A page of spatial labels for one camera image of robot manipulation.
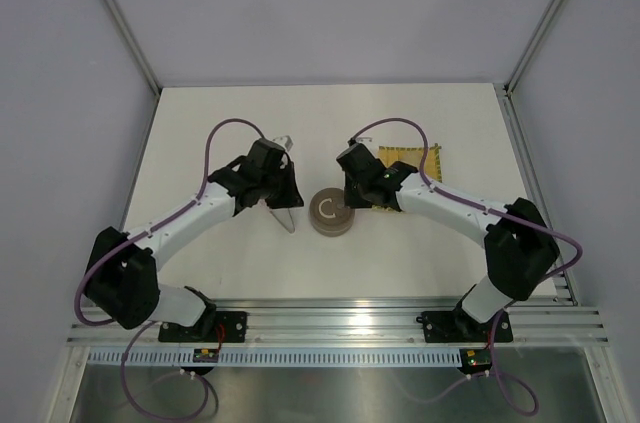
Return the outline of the taupe round lunch box lid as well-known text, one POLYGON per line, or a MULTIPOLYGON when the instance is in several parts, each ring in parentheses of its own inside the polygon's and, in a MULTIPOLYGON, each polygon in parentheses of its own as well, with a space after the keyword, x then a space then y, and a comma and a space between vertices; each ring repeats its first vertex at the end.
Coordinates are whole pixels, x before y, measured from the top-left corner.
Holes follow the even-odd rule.
POLYGON ((344 191, 339 188, 324 188, 318 191, 309 205, 309 219, 312 218, 339 218, 355 219, 355 211, 349 208, 344 199, 344 191))

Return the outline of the pink cat paw tongs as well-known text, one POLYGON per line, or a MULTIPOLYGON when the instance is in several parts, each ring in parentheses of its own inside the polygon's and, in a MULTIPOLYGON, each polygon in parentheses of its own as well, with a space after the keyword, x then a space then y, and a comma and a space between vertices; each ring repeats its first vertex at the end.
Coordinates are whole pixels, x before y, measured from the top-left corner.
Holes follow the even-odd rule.
POLYGON ((290 208, 270 209, 270 214, 289 234, 295 232, 295 222, 290 208))

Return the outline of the round steel lunch box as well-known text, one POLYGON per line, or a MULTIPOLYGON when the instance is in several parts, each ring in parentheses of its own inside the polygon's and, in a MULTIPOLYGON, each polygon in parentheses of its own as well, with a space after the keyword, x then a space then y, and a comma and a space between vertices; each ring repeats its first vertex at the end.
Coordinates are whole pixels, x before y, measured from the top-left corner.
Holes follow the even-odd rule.
POLYGON ((311 225, 316 232, 325 237, 339 237, 349 231, 354 223, 354 218, 312 218, 311 225))

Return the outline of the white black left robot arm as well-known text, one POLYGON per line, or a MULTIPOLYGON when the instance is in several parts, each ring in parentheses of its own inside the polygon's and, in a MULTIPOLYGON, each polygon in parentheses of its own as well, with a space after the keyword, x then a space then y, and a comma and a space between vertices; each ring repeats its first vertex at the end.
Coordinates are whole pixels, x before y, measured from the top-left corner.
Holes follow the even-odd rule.
POLYGON ((129 232, 100 232, 76 296, 88 298, 124 329, 154 321, 177 325, 195 341, 208 339, 216 328, 215 302, 191 287, 160 284, 159 270, 203 232, 259 202, 272 211, 302 207, 292 145, 288 136, 259 138, 247 154, 205 171, 203 184, 183 207, 129 232))

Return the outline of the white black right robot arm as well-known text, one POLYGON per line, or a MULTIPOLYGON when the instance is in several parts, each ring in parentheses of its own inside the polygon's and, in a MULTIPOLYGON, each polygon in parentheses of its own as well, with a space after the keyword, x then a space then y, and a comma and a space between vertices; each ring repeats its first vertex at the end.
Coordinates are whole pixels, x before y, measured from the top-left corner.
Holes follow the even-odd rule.
POLYGON ((461 341, 485 339, 491 321, 505 306, 527 300, 559 257, 535 204, 518 198, 492 206, 423 176, 397 161, 385 166, 362 143, 353 143, 337 158, 345 174, 345 204, 373 206, 426 217, 478 244, 486 275, 456 304, 437 316, 425 312, 424 326, 461 341))

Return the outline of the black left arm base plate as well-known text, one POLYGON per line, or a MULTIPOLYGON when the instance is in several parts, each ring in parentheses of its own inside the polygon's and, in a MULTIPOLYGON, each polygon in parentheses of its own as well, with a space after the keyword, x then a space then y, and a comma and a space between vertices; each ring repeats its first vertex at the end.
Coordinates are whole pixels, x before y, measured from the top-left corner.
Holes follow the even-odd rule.
POLYGON ((209 311, 191 327, 162 323, 158 340, 163 343, 244 343, 248 314, 243 311, 209 311))

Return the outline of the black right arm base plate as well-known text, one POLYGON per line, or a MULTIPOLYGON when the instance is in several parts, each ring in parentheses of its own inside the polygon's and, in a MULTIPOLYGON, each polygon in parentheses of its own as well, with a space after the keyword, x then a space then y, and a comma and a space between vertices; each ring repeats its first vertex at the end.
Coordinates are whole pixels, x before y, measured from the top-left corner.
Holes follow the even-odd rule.
POLYGON ((461 309, 424 311, 416 322, 426 343, 511 343, 514 341, 509 315, 500 312, 479 323, 461 309))

